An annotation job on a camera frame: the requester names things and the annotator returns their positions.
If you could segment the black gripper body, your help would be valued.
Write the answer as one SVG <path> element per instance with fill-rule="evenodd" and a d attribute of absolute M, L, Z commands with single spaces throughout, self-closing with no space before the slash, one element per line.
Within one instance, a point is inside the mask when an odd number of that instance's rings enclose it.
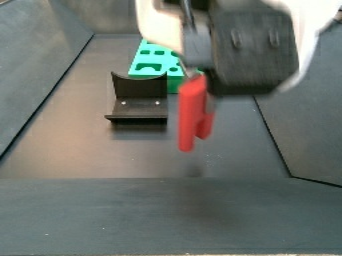
<path fill-rule="evenodd" d="M 272 93 L 300 66 L 293 21 L 262 0 L 181 0 L 186 66 L 214 95 Z"/>

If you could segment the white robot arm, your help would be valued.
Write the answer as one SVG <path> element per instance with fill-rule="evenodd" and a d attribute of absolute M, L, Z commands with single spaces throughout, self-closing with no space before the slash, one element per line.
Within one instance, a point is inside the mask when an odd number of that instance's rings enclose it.
<path fill-rule="evenodd" d="M 217 96 L 294 88 L 342 0 L 135 0 L 139 32 L 208 76 Z"/>

